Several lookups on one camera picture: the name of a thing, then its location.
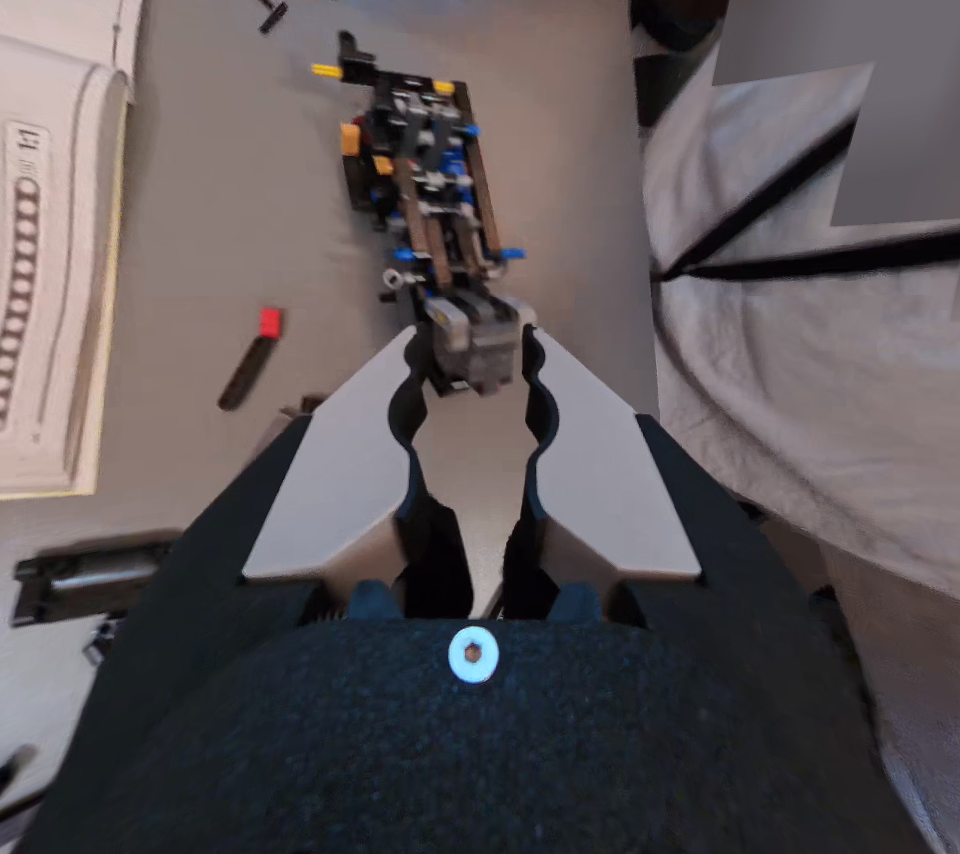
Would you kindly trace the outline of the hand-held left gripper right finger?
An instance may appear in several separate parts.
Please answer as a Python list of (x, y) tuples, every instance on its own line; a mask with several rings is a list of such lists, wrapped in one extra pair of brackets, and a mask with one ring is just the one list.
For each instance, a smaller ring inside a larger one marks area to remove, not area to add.
[(603, 617), (625, 584), (695, 584), (702, 565), (639, 414), (541, 328), (522, 334), (535, 446), (502, 565), (501, 616), (545, 620), (585, 585)]

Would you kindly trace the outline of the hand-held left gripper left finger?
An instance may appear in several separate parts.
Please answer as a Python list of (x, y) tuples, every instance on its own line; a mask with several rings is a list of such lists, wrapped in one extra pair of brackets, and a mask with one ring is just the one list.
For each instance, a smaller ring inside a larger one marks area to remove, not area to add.
[(471, 614), (456, 514), (429, 491), (413, 443), (431, 359), (426, 327), (410, 325), (313, 412), (242, 569), (247, 581), (318, 580), (343, 605), (361, 582), (400, 583), (409, 618)]

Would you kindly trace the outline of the black blue lego vehicle chassis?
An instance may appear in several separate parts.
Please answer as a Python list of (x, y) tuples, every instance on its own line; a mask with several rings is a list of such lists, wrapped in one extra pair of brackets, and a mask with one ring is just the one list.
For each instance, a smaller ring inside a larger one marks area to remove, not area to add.
[(526, 253), (501, 242), (469, 87), (388, 70), (349, 31), (338, 32), (336, 63), (311, 71), (369, 93), (341, 126), (347, 195), (390, 236), (380, 299), (396, 305), (403, 326), (425, 327), (434, 390), (488, 396), (507, 387), (536, 313), (491, 288)]

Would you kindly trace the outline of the short black lego beam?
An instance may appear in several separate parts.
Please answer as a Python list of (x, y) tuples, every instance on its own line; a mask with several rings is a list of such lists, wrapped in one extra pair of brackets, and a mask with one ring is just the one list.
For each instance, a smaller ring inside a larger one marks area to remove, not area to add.
[(235, 412), (246, 402), (272, 356), (277, 342), (277, 338), (264, 335), (258, 335), (250, 342), (218, 398), (217, 407), (220, 411)]

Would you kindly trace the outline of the pile of black lego parts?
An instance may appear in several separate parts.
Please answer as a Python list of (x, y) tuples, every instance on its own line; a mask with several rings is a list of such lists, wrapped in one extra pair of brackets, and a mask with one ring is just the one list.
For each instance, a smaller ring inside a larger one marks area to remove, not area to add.
[(51, 787), (122, 624), (95, 615), (2, 630), (3, 824)]

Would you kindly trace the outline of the open lego instruction booklet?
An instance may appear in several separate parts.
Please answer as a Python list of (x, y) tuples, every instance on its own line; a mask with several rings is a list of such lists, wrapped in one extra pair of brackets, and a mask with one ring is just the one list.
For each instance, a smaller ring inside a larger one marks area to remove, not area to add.
[(99, 474), (144, 0), (1, 0), (1, 499)]

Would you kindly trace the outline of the person's white shirt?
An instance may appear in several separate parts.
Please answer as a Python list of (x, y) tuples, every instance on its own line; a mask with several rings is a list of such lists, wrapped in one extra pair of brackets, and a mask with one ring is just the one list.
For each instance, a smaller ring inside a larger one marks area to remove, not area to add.
[[(851, 121), (869, 66), (714, 84), (719, 42), (644, 153), (665, 271), (790, 162)], [(773, 205), (705, 267), (654, 285), (667, 430), (725, 486), (861, 559), (958, 597), (958, 221), (833, 226), (844, 161)], [(780, 277), (803, 257), (930, 241), (940, 263)]]

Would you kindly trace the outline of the black lego frame block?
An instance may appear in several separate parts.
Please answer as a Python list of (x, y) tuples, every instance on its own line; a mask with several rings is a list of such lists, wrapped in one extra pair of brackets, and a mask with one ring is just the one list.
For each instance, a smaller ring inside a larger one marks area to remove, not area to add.
[(19, 592), (10, 627), (123, 615), (138, 602), (182, 534), (156, 529), (19, 560), (13, 569)]

